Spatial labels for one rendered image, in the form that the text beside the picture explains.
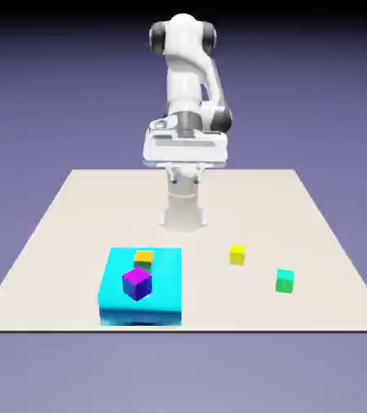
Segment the large cyan box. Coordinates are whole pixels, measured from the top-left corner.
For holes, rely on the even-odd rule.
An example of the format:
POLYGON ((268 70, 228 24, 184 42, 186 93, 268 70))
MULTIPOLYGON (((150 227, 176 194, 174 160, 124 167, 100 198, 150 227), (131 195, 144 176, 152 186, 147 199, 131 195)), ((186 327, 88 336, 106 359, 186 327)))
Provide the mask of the large cyan box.
POLYGON ((112 248, 98 291, 103 326, 178 326, 181 324, 181 249, 112 248), (134 267, 137 250, 154 252, 152 293, 135 301, 123 292, 122 275, 134 267))

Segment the small purple cube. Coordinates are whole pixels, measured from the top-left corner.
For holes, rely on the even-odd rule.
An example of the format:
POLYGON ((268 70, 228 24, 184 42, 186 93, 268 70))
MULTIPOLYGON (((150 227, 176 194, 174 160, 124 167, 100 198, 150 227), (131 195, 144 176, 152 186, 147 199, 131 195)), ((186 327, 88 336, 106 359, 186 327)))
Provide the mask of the small purple cube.
POLYGON ((152 275, 141 267, 135 267, 122 275, 123 292, 135 301, 152 293, 152 275))

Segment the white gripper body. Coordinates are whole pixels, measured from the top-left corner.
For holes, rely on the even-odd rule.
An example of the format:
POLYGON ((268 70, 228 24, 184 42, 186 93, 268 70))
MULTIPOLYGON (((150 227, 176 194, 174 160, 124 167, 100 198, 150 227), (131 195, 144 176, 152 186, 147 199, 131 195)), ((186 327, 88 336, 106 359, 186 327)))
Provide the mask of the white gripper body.
POLYGON ((227 135, 194 131, 184 138, 174 129, 148 129, 144 137, 144 163, 151 167, 166 164, 225 165, 228 159, 227 135))

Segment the small green cube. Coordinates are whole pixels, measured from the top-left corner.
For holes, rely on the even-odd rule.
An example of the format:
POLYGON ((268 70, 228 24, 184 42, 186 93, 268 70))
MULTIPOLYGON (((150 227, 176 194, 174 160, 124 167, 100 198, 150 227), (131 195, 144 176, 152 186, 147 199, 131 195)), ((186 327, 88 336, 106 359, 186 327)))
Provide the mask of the small green cube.
POLYGON ((278 269, 275 290, 279 293, 291 294, 294 288, 294 272, 288 269, 278 269))

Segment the small yellow cube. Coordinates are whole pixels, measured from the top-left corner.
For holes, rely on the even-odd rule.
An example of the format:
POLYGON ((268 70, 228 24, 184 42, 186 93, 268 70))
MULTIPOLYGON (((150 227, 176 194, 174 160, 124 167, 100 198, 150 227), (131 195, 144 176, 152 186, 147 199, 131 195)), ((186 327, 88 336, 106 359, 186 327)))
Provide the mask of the small yellow cube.
POLYGON ((246 248, 244 245, 233 244, 230 247, 229 262, 231 265, 244 265, 246 248))

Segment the small orange cube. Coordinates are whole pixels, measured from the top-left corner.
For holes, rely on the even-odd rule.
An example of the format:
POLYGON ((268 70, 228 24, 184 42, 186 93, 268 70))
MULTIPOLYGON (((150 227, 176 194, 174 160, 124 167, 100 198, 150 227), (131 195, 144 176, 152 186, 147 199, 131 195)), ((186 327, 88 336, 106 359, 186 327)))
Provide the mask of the small orange cube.
POLYGON ((134 255, 133 264, 135 268, 141 268, 146 272, 152 272, 154 252, 148 250, 137 250, 134 255))

